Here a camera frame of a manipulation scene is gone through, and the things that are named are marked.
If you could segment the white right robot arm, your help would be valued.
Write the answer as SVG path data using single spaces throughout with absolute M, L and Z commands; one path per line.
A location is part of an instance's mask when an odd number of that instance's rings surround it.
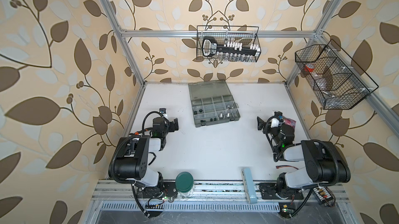
M 331 142 L 303 140 L 295 142 L 296 121 L 280 111 L 264 121 L 257 117 L 257 129 L 271 147 L 274 162 L 304 162 L 304 167 L 281 173 L 275 183 L 259 184 L 264 200 L 303 199 L 302 190 L 347 183 L 351 172 L 347 162 Z

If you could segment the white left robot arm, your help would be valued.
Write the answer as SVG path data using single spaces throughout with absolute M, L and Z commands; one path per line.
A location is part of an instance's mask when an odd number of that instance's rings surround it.
M 148 113 L 140 131 L 119 139 L 109 165 L 109 177 L 142 190 L 164 191 L 162 174 L 150 169 L 150 164 L 155 161 L 156 153 L 164 150 L 166 136 L 178 130 L 178 119 L 168 120 L 165 108 Z

